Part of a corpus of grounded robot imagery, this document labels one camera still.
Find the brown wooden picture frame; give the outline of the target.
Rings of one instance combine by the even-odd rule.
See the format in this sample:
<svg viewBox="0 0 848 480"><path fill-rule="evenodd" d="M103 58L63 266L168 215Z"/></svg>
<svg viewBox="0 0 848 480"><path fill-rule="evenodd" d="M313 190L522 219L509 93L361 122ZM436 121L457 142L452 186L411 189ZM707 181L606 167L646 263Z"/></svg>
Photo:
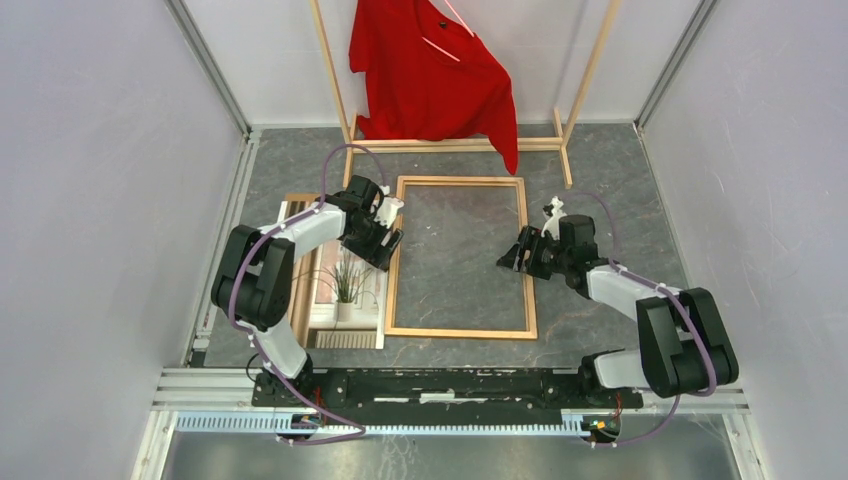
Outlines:
<svg viewBox="0 0 848 480"><path fill-rule="evenodd" d="M514 206L517 214L516 230L528 223L528 208L526 201L525 182L518 177L495 176L412 176L400 175L397 179L397 194L401 200L406 199L406 191L412 187L468 187L468 188L507 188L512 189L516 199ZM387 336L430 337L430 338L462 338L479 340L536 340L538 338L537 313L535 305L535 289L533 281L522 276L521 292L523 301L522 318L523 330L482 330L457 328L412 328L396 325L398 312L397 294L400 280L401 249L398 249L390 262L387 278L387 304L385 310L384 333Z"/></svg>

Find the plant photo print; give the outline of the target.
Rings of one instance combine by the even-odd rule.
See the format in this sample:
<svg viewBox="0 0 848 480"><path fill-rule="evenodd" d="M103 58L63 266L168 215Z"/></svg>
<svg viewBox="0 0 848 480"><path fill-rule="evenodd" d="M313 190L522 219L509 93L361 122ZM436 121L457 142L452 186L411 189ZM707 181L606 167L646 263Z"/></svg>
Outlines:
<svg viewBox="0 0 848 480"><path fill-rule="evenodd" d="M384 347L387 274L338 240L295 262L288 319L308 349L380 350Z"/></svg>

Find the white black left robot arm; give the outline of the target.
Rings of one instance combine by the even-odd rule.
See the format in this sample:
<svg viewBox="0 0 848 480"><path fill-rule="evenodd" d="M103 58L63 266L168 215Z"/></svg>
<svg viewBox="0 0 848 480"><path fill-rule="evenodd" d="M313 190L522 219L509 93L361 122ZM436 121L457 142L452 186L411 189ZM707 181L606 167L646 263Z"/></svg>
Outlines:
<svg viewBox="0 0 848 480"><path fill-rule="evenodd" d="M296 263L337 241L369 270L388 271L403 238L395 222L404 204L389 187L355 175L344 190L321 194L293 216L229 233L211 301L246 333L288 406L302 407L314 394L311 359L288 319Z"/></svg>

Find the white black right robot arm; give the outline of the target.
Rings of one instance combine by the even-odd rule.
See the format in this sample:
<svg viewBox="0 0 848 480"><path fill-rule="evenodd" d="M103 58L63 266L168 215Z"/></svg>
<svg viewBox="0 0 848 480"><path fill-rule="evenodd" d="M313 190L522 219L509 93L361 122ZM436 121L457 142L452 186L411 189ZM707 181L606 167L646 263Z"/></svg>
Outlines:
<svg viewBox="0 0 848 480"><path fill-rule="evenodd" d="M591 408L612 401L618 389L647 388L661 398L708 396L739 378L740 367L713 295L678 289L637 275L603 257L594 220L585 215L524 226L499 267L567 287L634 321L638 347L589 355L579 368L580 400Z"/></svg>

